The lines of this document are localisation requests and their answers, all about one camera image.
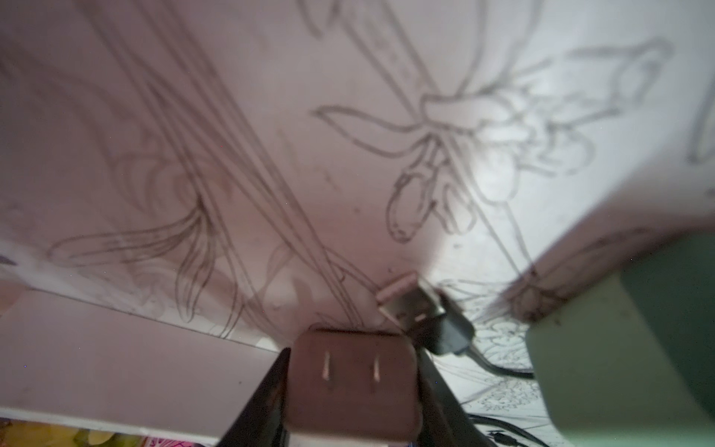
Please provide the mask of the pink charger adapter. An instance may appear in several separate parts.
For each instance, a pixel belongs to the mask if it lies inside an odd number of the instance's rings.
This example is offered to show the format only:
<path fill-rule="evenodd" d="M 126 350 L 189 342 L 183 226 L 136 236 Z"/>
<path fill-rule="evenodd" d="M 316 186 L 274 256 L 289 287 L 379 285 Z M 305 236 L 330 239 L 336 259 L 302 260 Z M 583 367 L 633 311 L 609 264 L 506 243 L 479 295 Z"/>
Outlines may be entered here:
<path fill-rule="evenodd" d="M 423 417 L 413 344 L 401 335 L 303 333 L 290 351 L 283 423 L 322 438 L 416 440 Z"/>

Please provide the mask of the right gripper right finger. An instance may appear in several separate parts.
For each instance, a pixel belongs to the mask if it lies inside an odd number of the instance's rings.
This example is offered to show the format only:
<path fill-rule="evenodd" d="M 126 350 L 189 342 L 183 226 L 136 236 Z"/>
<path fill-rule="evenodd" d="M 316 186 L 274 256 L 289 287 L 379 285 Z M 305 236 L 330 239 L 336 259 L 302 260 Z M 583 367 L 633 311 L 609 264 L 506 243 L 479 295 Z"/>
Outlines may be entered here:
<path fill-rule="evenodd" d="M 416 350 L 423 424 L 416 446 L 488 447 L 495 443 L 476 429 L 424 348 Z"/>

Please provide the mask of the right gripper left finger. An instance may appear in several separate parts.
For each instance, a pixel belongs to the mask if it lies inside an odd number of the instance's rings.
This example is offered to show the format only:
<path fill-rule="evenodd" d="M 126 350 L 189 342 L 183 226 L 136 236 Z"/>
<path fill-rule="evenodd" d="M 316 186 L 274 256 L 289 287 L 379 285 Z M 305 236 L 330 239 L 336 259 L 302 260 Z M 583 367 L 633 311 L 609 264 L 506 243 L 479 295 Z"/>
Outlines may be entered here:
<path fill-rule="evenodd" d="M 283 408 L 290 348 L 281 350 L 218 447 L 285 447 L 290 434 L 283 425 Z"/>

